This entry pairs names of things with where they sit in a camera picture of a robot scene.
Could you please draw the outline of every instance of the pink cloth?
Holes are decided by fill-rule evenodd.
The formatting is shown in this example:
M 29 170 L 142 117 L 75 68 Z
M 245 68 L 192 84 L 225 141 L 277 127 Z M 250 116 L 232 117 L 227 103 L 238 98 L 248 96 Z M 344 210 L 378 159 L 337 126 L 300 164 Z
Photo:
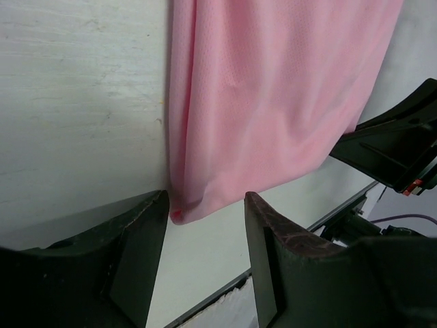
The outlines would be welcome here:
M 172 213 L 188 223 L 317 169 L 353 131 L 402 0 L 174 1 Z

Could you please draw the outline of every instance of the purple cable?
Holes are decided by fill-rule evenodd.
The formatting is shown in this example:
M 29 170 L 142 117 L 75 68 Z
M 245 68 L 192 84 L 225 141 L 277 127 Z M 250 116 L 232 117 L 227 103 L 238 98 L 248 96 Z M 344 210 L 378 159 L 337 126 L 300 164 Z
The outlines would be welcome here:
M 424 215 L 424 214 L 402 214 L 402 215 L 395 215 L 394 217 L 385 217 L 383 219 L 373 220 L 373 221 L 370 221 L 370 222 L 372 222 L 372 223 L 381 223 L 381 222 L 392 221 L 392 220 L 397 220 L 397 219 L 405 219 L 407 217 L 418 217 L 419 219 L 425 219 L 425 220 L 431 221 L 432 223 L 437 225 L 437 220 L 435 218 L 429 217 L 429 216 Z

